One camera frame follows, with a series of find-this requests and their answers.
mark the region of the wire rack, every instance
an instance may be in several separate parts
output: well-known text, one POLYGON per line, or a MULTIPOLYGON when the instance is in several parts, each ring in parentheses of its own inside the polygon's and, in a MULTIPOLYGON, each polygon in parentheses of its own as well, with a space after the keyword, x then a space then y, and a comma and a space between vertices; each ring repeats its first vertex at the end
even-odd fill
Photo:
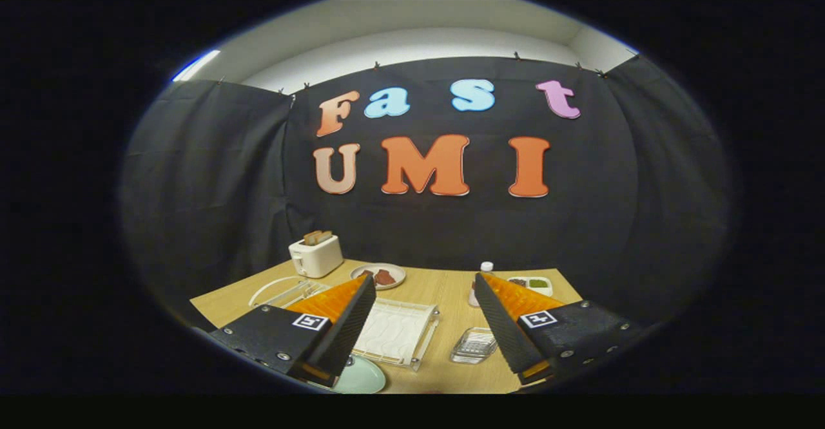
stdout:
POLYGON ((353 355, 418 371, 438 323, 437 305, 376 299, 353 355))
POLYGON ((324 292, 329 288, 330 287, 328 285, 312 280, 300 280, 297 285, 287 289, 275 297, 272 297, 270 300, 266 300, 266 302, 263 303, 278 307, 280 309, 285 309, 286 307, 292 305, 292 303, 309 299, 309 297, 312 297, 320 292, 324 292))

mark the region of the plate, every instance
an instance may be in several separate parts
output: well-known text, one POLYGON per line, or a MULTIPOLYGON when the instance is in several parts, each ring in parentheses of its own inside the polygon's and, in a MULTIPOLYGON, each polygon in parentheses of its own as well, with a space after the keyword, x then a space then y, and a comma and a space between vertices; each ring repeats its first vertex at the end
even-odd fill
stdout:
POLYGON ((383 375, 381 368, 372 361, 353 355, 353 364, 350 367, 344 367, 338 382, 332 388, 313 382, 309 384, 327 388, 339 394, 375 394, 387 384, 387 378, 383 375))
POLYGON ((404 271, 404 268, 397 267, 397 265, 390 265, 389 263, 371 263, 369 265, 362 265, 361 267, 357 267, 350 273, 350 279, 356 279, 359 277, 364 270, 370 270, 374 274, 378 274, 379 270, 386 270, 389 271, 389 275, 395 279, 393 284, 388 285, 375 285, 376 291, 386 291, 386 289, 392 289, 396 285, 399 285, 404 282, 404 279, 407 279, 407 273, 404 271))
POLYGON ((515 276, 508 280, 524 280, 527 285, 526 288, 530 289, 533 292, 538 292, 542 295, 547 295, 548 297, 553 296, 553 283, 550 282, 549 279, 542 277, 542 276, 515 276), (530 287, 531 280, 543 280, 547 283, 547 287, 530 287))

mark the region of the letter m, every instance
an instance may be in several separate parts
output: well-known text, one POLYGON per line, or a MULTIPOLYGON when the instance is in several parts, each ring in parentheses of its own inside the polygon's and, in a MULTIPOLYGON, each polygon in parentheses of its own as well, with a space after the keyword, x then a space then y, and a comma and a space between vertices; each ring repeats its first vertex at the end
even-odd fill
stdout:
POLYGON ((463 182, 463 150, 467 144, 469 138, 466 136, 440 136, 424 158, 410 138, 384 139, 381 147, 387 150, 387 182, 381 186, 381 191, 405 194, 409 188, 403 182, 403 174, 406 174, 410 185, 421 194, 435 173, 436 181, 430 186, 433 194, 469 194, 469 186, 463 182))

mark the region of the white rack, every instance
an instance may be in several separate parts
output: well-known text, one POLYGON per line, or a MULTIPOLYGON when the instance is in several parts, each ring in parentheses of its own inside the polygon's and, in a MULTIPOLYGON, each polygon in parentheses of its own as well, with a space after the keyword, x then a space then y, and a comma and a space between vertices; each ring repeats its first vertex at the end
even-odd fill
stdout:
POLYGON ((376 299, 353 355, 418 371, 438 323, 437 305, 376 299))

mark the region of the white toaster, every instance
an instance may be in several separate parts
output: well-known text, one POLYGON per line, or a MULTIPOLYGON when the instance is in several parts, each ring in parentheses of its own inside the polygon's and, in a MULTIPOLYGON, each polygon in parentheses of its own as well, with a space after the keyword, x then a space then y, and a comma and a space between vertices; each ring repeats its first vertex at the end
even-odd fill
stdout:
POLYGON ((289 255, 295 270, 307 278, 322 278, 344 262, 338 236, 332 236, 315 246, 304 245, 304 239, 289 245, 289 255))

